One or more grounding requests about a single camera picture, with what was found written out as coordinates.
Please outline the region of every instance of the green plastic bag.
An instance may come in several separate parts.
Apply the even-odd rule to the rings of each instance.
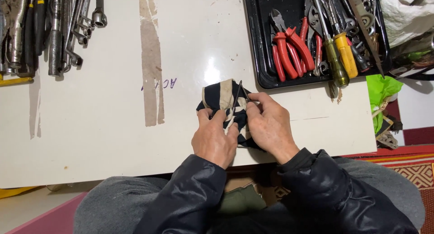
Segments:
[[[399,92],[403,85],[402,82],[395,80],[393,77],[385,76],[383,79],[381,75],[366,76],[366,82],[368,83],[371,113],[379,109],[384,98]],[[379,113],[376,117],[372,118],[372,120],[375,133],[377,134],[383,124],[383,113]]]

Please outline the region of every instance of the table surface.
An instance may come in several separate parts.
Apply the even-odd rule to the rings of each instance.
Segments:
[[[243,0],[105,2],[108,26],[95,30],[88,48],[75,46],[84,58],[81,69],[64,79],[48,76],[45,52],[35,82],[0,88],[1,188],[173,172],[192,153],[202,87],[233,78],[262,91]],[[161,67],[155,68],[161,72],[151,74],[161,81],[147,79],[152,62],[142,65],[142,57],[158,54],[142,55],[142,46],[155,43],[145,26],[158,35]],[[142,91],[148,82],[157,89]],[[328,90],[319,83],[267,92],[290,111],[300,148],[330,155],[376,151],[364,78],[351,80],[339,104]],[[239,148],[233,165],[273,160]]]

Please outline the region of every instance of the rug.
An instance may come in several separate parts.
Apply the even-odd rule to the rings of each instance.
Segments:
[[[434,233],[434,146],[409,146],[396,150],[379,150],[375,153],[347,155],[356,160],[366,160],[391,168],[413,182],[419,189],[425,205],[425,223],[421,234]],[[275,187],[278,200],[290,191]]]

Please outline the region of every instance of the person's right hand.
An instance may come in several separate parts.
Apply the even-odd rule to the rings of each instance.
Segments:
[[[290,113],[266,93],[248,96],[260,103],[247,103],[247,121],[253,140],[279,164],[287,163],[300,151],[292,138]]]

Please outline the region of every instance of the tool tray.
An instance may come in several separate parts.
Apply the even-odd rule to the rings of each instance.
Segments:
[[[379,34],[378,54],[382,61],[383,71],[386,74],[392,68],[392,58],[390,57],[390,47],[384,26],[380,0],[376,1],[378,3],[377,18],[380,21],[380,24],[376,27],[376,31]],[[279,81],[274,66],[273,52],[271,50],[269,15],[273,8],[279,10],[286,27],[296,27],[296,33],[299,35],[302,24],[301,20],[304,17],[304,0],[244,0],[244,3],[246,6],[247,21],[249,22],[250,44],[253,53],[256,79],[259,86],[265,89],[273,89],[332,80],[332,75],[314,76],[312,71],[308,71],[303,77],[297,77],[293,80],[285,73],[286,81]],[[357,77],[374,74],[380,74],[376,66],[372,66],[368,71],[363,73],[359,71]]]

